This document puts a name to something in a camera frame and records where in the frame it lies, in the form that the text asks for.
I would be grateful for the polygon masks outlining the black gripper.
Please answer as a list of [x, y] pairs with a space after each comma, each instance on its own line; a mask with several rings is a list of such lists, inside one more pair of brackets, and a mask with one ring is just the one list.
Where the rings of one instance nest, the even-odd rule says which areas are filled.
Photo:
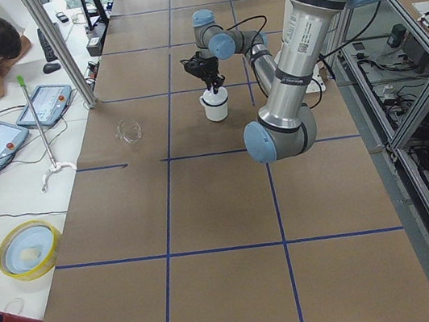
[[206, 58], [206, 76], [202, 81], [206, 83], [205, 87], [207, 91], [212, 89], [214, 94], [219, 92], [219, 88], [225, 82], [225, 76], [219, 74], [218, 57], [212, 56], [211, 58]]

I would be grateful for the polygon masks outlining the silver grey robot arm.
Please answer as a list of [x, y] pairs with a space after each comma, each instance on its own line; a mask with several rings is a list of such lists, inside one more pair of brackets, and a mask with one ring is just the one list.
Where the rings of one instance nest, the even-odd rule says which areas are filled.
[[215, 22], [215, 14], [208, 9], [198, 10], [192, 16], [198, 50], [188, 61], [182, 61], [185, 71], [206, 83], [207, 90], [215, 92], [225, 81], [219, 73], [219, 62], [240, 54], [252, 69], [262, 93], [268, 96], [276, 62], [262, 30], [224, 29]]

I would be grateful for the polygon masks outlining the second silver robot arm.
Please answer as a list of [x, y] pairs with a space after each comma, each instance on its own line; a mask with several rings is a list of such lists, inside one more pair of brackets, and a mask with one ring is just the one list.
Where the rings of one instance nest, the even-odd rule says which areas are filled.
[[267, 103], [246, 125], [248, 153], [260, 163], [294, 157], [316, 138], [315, 119], [304, 104], [316, 61], [332, 18], [344, 9], [382, 0], [289, 0], [291, 14], [278, 61], [273, 62]]

